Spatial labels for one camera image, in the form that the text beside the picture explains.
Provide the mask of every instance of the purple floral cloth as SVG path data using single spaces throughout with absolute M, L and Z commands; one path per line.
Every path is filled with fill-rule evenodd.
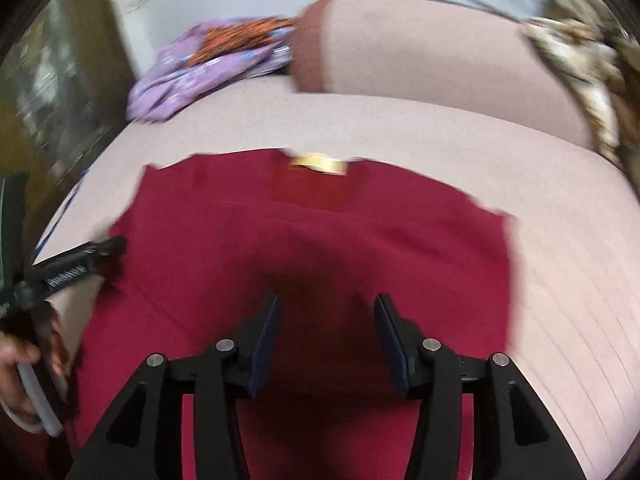
M 213 20 L 201 23 L 175 40 L 158 55 L 158 61 L 129 92 L 127 118 L 163 121 L 193 103 L 199 96 L 229 81 L 263 75 L 291 60 L 289 37 L 293 27 L 274 30 L 270 45 L 233 52 L 189 67 L 211 27 L 226 27 L 247 20 Z

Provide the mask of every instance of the metal screw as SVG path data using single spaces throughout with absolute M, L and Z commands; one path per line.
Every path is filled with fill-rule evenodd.
M 216 350 L 220 352 L 229 352 L 234 349 L 236 344 L 231 339 L 221 339 L 216 343 Z
M 508 355 L 501 353 L 494 354 L 492 359 L 498 366 L 506 366 L 509 364 L 509 362 L 511 362 Z
M 154 368 L 156 366 L 160 366 L 162 363 L 164 363 L 164 357 L 162 357 L 160 354 L 151 354 L 146 358 L 146 364 L 148 364 L 149 366 L 153 366 Z
M 440 350 L 440 347 L 442 345 L 440 344 L 440 341 L 438 341 L 437 339 L 434 339 L 433 337 L 428 337 L 422 342 L 422 346 L 427 350 L 431 350 L 432 352 L 435 352 L 436 350 Z

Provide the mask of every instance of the maroon garment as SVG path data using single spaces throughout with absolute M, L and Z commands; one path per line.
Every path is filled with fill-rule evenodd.
M 82 339 L 71 424 L 80 444 L 148 354 L 184 357 L 231 336 L 269 291 L 283 298 L 270 376 L 256 399 L 238 402 L 253 480 L 404 477 L 418 405 L 392 388 L 372 319 L 377 293 L 459 353 L 504 350 L 502 216 L 394 166 L 361 160 L 335 176 L 288 161 L 259 150 L 146 169 L 111 231 L 128 240 L 123 275 L 99 295 Z M 468 402 L 463 421 L 466 480 Z M 185 431 L 185 480 L 191 446 Z

